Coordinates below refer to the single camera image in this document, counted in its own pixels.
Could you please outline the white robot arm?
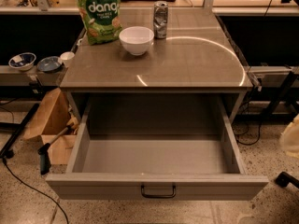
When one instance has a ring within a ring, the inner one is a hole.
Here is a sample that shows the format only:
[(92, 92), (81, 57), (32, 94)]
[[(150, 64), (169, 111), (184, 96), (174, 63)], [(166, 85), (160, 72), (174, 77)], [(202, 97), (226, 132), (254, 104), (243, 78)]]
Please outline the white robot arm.
[(287, 155), (299, 159), (299, 114), (285, 128), (279, 138), (279, 144)]

